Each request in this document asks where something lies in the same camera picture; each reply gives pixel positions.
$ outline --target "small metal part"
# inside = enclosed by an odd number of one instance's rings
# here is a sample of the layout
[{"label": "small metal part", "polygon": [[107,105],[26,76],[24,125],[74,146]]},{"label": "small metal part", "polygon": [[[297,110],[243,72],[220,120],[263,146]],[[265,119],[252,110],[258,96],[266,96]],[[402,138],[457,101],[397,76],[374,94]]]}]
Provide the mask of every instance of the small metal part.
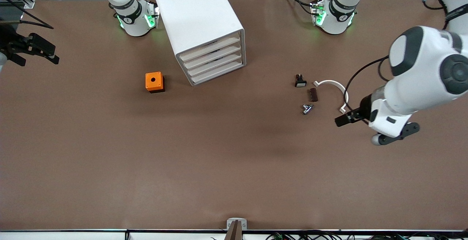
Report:
[{"label": "small metal part", "polygon": [[[346,100],[346,103],[348,103],[349,95],[348,95],[348,92],[346,92],[346,93],[344,92],[346,89],[344,88],[344,86],[342,84],[340,84],[339,82],[337,82],[335,80],[323,80],[320,83],[315,81],[314,85],[316,85],[318,87],[319,85],[322,85],[323,83],[329,83],[330,85],[334,85],[334,86],[338,87],[341,90],[341,92],[343,93],[344,99]],[[344,105],[342,105],[340,107],[340,112],[343,113],[343,114],[346,113],[346,109],[344,108],[344,107],[346,107],[346,103],[344,103]]]},{"label": "small metal part", "polygon": [[320,2],[322,2],[322,0],[317,1],[317,3],[311,3],[310,7],[311,8],[316,8],[318,10],[323,10],[323,4],[321,4]]},{"label": "small metal part", "polygon": [[304,108],[302,114],[307,115],[314,108],[314,105],[302,105],[302,108]]},{"label": "small metal part", "polygon": [[317,89],[316,88],[309,89],[309,94],[310,94],[310,101],[311,102],[317,102],[319,100],[319,98],[317,96]]},{"label": "small metal part", "polygon": [[294,84],[295,87],[304,87],[307,85],[307,81],[302,79],[301,74],[296,75],[296,83]]},{"label": "small metal part", "polygon": [[245,218],[229,218],[226,222],[226,230],[228,230],[231,226],[231,223],[235,222],[236,220],[239,220],[239,222],[241,223],[242,230],[247,230],[247,219]]}]

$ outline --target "orange push button box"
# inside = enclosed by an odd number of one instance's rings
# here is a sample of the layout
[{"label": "orange push button box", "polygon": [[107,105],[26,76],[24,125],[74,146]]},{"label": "orange push button box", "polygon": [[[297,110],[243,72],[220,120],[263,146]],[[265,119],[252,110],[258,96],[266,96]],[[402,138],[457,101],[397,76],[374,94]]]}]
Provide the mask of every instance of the orange push button box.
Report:
[{"label": "orange push button box", "polygon": [[161,72],[147,73],[145,76],[146,89],[150,93],[160,93],[166,91],[164,87],[164,76]]}]

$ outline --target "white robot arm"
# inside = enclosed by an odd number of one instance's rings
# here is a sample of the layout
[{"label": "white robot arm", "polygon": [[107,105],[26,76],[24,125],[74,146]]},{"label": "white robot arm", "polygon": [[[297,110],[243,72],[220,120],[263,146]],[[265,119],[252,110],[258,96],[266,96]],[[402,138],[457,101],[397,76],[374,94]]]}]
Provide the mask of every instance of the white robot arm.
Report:
[{"label": "white robot arm", "polygon": [[132,36],[142,36],[157,26],[159,9],[145,0],[108,0],[117,12],[120,26]]},{"label": "white robot arm", "polygon": [[340,34],[351,25],[354,11],[360,0],[319,0],[314,5],[313,22],[326,33]]},{"label": "white robot arm", "polygon": [[375,145],[417,132],[413,113],[455,100],[468,90],[468,0],[443,0],[448,30],[417,26],[403,32],[390,48],[392,80],[361,101],[361,107],[335,119],[338,126],[369,120],[379,134]]}]

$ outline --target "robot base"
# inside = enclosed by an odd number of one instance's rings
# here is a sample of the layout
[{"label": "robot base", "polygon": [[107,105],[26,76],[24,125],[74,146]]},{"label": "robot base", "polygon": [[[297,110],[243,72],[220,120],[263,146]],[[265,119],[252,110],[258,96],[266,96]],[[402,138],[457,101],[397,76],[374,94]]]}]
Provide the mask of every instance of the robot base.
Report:
[{"label": "robot base", "polygon": [[312,16],[312,22],[314,25],[320,27],[324,32],[337,35],[343,33],[346,28],[351,25],[354,13],[350,17],[344,15],[342,16],[344,21],[338,21],[328,10],[330,3],[332,3],[331,0],[321,0],[317,2],[317,6],[319,8],[316,9],[311,6],[312,12],[319,14],[319,16]]}]

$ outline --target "brown table surface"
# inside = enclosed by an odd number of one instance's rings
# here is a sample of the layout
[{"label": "brown table surface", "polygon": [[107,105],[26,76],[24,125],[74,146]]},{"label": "brown table surface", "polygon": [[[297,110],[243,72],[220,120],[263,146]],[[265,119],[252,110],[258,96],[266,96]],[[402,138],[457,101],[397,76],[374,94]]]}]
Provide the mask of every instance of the brown table surface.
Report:
[{"label": "brown table surface", "polygon": [[[133,38],[106,1],[37,1],[55,30],[18,32],[57,45],[60,64],[27,56],[0,73],[0,229],[208,229],[229,217],[251,229],[467,227],[467,98],[416,113],[418,134],[376,147],[364,124],[335,126],[337,88],[320,86],[304,116],[307,88],[294,87],[296,73],[346,83],[406,29],[441,28],[441,11],[362,0],[352,26],[327,35],[291,0],[229,1],[247,66],[196,87],[163,25]],[[383,84],[376,69],[353,82],[354,107]],[[145,90],[153,71],[166,92]]]}]

